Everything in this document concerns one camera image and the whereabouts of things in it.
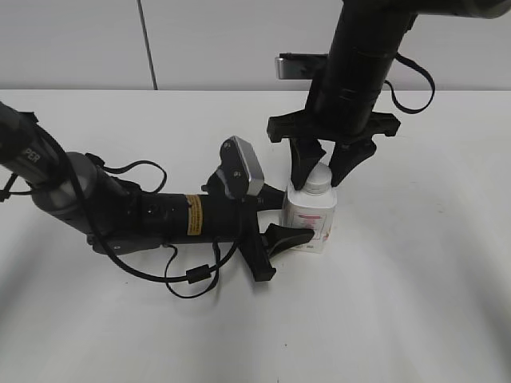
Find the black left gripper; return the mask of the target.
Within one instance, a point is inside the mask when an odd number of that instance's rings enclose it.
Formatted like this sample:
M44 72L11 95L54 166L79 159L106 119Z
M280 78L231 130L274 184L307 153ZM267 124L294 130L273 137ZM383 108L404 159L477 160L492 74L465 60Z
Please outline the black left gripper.
M315 232L309 228L282 227L271 223L259 232L257 213L283 207L285 191L264 184L257 196L231 199L213 174L203 186L203 194L186 195L185 243L234 244L257 282L272 279L276 269L270 259L293 247L309 243Z

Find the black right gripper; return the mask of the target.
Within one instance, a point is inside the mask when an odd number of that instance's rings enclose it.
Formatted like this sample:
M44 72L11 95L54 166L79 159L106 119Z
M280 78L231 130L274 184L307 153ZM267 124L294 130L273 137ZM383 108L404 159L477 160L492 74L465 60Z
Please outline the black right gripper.
M325 66L310 80L305 107L268 119L271 142L289 139L291 182L296 191L304 187L324 156L318 140L340 142L329 163L331 186L337 187L375 154L375 142L363 139L375 134L396 135L400 127L397 117L373 110L392 61L392 57L372 57L358 51L338 63L330 63L327 57Z

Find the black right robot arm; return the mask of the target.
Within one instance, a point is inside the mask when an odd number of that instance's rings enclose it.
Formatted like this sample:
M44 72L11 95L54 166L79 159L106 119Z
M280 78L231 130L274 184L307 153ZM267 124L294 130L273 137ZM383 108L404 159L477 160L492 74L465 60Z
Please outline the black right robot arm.
M322 141L335 143L329 168L338 186L364 160L373 156L376 135L395 136L400 122L374 106L387 85L394 61L434 80L399 46L421 14L494 19L510 10L508 1L345 1L327 54L281 53L276 59L280 80L309 80L302 110L268 120L273 143L287 139L291 149L291 182L304 188L323 158Z

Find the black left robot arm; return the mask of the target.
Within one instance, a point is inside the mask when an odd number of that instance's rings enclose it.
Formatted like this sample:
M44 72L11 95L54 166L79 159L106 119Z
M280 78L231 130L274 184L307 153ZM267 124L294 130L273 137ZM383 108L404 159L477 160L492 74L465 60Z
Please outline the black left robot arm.
M179 244L230 243L257 282L275 274L273 256L308 243L314 232L270 224L261 211L277 211L284 193L267 185L253 147L238 136L220 147L220 165L200 193L145 191L93 154L67 152L33 113L1 107L1 164L10 180L24 180L28 196L45 213L83 233L89 245L129 274L170 285L179 277L137 270L123 256Z

